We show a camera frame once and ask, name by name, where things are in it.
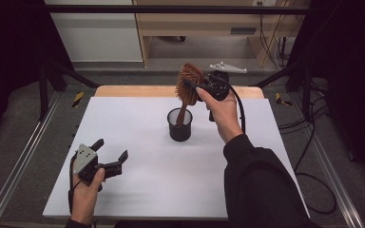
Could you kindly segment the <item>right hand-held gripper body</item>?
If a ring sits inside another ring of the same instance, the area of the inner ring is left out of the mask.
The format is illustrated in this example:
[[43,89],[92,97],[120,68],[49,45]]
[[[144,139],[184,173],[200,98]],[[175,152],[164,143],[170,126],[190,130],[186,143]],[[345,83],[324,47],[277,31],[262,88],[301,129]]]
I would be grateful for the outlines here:
[[208,74],[208,80],[205,84],[208,86],[208,93],[218,101],[224,100],[229,94],[229,74],[247,72],[246,68],[231,66],[224,62],[211,65],[210,68],[212,71]]

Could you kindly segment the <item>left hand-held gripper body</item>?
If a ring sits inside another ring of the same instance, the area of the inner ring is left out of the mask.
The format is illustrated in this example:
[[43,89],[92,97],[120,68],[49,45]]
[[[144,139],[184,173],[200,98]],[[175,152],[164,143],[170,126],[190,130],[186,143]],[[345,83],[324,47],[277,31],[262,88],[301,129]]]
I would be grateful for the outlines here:
[[108,179],[121,175],[122,165],[118,161],[99,163],[97,151],[81,143],[72,157],[72,176],[77,175],[84,184],[90,185],[100,168],[105,169],[105,179]]

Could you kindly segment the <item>brown wooden paddle hairbrush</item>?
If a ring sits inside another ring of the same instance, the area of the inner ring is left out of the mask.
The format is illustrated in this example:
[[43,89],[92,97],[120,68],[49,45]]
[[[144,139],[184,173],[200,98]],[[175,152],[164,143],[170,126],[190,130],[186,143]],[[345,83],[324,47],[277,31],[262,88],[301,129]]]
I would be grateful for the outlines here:
[[203,74],[197,66],[186,63],[178,74],[176,85],[177,97],[182,101],[182,107],[176,121],[177,126],[183,126],[186,108],[189,105],[194,105],[198,100],[193,84],[202,85]]

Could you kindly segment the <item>black mesh cup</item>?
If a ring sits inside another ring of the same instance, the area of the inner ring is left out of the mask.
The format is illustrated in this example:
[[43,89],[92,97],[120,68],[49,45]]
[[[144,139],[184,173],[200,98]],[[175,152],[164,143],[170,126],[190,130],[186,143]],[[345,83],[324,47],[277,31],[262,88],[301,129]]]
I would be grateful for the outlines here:
[[181,110],[179,108],[174,108],[167,114],[169,136],[176,142],[185,142],[191,137],[191,123],[193,121],[193,116],[189,110],[186,110],[182,125],[177,125],[177,119],[180,111]]

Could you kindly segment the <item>person's right hand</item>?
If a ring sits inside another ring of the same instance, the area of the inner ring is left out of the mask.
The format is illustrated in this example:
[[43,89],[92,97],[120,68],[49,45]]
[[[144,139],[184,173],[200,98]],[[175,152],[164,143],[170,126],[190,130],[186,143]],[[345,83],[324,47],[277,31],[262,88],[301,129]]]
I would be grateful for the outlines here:
[[196,91],[212,112],[219,134],[225,143],[243,133],[238,120],[237,101],[232,91],[222,101],[215,100],[202,88],[197,87]]

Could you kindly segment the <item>person's left hand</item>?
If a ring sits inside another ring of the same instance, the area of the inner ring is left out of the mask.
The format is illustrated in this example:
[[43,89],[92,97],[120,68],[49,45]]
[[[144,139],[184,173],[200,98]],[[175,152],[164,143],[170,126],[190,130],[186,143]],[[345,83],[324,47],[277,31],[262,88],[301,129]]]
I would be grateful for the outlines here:
[[77,176],[73,176],[73,199],[71,219],[89,225],[93,220],[99,187],[105,178],[105,169],[100,168],[90,185],[85,185]]

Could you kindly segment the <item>wooden table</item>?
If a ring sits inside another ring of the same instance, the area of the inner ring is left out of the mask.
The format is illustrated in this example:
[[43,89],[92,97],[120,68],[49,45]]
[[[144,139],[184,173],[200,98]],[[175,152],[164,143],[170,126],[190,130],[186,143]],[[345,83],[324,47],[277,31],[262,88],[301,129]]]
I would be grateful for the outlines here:
[[[233,88],[241,98],[264,98],[258,87],[234,85]],[[95,97],[176,97],[176,92],[172,85],[101,85]]]

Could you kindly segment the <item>light wooden desk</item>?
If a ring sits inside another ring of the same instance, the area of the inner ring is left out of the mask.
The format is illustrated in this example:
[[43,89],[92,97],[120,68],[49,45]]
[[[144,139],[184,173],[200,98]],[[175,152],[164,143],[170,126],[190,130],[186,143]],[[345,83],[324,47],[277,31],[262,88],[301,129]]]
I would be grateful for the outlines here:
[[[132,0],[135,6],[294,7],[299,0]],[[156,36],[244,36],[260,67],[272,62],[276,40],[295,37],[301,27],[295,15],[138,13],[144,57],[147,40]]]

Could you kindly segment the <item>black metal stand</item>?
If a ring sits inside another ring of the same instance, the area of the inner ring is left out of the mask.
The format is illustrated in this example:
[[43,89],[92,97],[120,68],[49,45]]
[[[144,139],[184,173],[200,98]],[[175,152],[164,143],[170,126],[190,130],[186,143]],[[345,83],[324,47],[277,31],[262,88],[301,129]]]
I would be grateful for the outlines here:
[[62,66],[56,62],[45,62],[41,65],[38,73],[40,121],[44,120],[48,115],[48,83],[51,83],[55,91],[65,91],[67,83],[63,78],[64,75],[70,76],[72,79],[90,88],[98,88],[100,86],[77,73],[74,69]]
[[302,86],[302,102],[301,112],[307,121],[311,121],[311,87],[312,87],[312,73],[307,64],[293,63],[286,68],[278,71],[272,76],[255,84],[255,87],[264,88],[283,76],[288,76],[286,82],[286,90],[288,92],[296,92]]

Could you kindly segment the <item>black horizontal bar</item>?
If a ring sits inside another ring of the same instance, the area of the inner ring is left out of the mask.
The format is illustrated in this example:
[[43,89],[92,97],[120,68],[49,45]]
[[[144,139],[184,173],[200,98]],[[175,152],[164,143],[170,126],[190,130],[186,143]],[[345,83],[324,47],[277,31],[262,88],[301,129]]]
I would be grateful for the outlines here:
[[282,14],[305,15],[308,7],[226,7],[226,6],[124,6],[124,5],[46,5],[52,13],[179,13],[179,14]]

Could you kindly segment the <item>white cabinet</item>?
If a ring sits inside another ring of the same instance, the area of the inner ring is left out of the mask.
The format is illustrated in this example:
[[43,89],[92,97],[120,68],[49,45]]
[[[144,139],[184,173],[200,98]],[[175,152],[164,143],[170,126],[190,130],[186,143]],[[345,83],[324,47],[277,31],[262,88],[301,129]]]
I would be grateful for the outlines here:
[[52,13],[72,63],[141,62],[133,13]]

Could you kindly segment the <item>dark curtain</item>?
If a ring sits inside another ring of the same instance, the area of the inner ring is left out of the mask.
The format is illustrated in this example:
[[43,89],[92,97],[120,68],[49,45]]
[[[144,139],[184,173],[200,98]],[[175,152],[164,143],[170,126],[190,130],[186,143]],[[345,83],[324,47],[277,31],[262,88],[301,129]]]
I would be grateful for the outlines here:
[[327,103],[350,151],[365,165],[365,0],[311,0],[291,59],[318,31],[309,69],[328,82]]
[[72,68],[65,46],[44,6],[45,0],[0,0],[0,120],[12,91],[34,83],[48,63]]

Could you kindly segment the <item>aluminium rail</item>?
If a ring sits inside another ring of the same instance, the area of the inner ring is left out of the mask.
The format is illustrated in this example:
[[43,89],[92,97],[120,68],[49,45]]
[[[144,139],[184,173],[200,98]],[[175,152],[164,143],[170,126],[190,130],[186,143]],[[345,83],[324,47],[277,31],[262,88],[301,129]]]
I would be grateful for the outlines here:
[[355,206],[343,185],[337,171],[332,165],[327,153],[322,145],[317,132],[312,126],[306,127],[308,134],[310,135],[310,144],[312,145],[318,164],[324,173],[327,184],[336,196],[336,203],[340,209],[345,221],[349,228],[365,228],[359,213],[355,209]]
[[35,126],[27,144],[25,145],[20,157],[12,168],[7,180],[0,190],[0,218],[5,211],[13,192],[15,191],[19,181],[29,164],[39,142],[45,134],[45,131],[50,123],[52,115],[57,109],[58,103],[63,96],[63,92],[54,92],[48,103],[48,111],[43,119],[39,120]]

